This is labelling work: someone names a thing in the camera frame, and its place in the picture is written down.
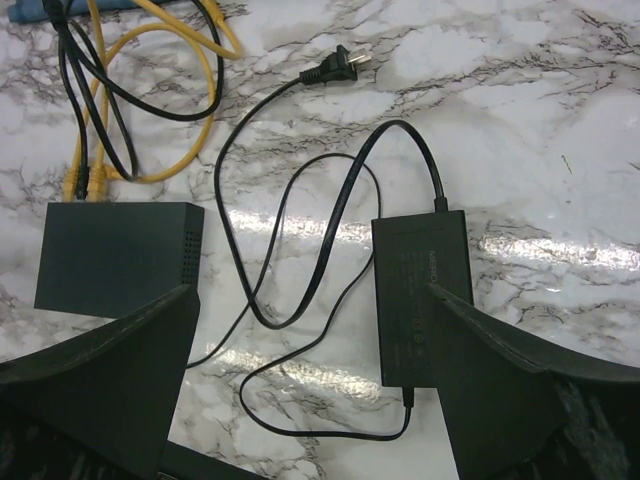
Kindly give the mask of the black power adapter brick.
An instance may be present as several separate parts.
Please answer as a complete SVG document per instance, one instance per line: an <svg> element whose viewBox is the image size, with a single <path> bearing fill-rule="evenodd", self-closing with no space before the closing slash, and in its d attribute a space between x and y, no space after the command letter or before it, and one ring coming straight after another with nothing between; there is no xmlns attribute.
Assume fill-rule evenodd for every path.
<svg viewBox="0 0 640 480"><path fill-rule="evenodd" d="M372 240L381 384L432 388L429 286L474 302L466 214L453 210L375 219Z"/></svg>

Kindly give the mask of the black network switch box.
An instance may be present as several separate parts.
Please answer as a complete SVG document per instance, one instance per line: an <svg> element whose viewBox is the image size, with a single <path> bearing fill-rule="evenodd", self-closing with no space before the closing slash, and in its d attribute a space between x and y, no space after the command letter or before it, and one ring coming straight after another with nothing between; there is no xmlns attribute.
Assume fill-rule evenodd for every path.
<svg viewBox="0 0 640 480"><path fill-rule="evenodd" d="M115 319L197 286L204 219L188 202L48 204L35 308Z"/></svg>

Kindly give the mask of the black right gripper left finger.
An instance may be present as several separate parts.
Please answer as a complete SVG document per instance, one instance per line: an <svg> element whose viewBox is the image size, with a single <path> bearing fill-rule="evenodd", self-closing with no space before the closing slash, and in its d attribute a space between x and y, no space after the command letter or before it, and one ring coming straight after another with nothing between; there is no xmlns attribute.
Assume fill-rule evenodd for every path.
<svg viewBox="0 0 640 480"><path fill-rule="evenodd" d="M4 479L154 479L199 316L181 286L1 365Z"/></svg>

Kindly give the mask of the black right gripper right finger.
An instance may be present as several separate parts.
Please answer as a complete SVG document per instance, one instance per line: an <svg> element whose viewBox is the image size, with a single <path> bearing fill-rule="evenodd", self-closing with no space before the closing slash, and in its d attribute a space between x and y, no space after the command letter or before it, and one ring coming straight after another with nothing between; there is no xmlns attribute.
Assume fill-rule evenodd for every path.
<svg viewBox="0 0 640 480"><path fill-rule="evenodd" d="M431 363L460 478L638 478L638 368L430 290Z"/></svg>

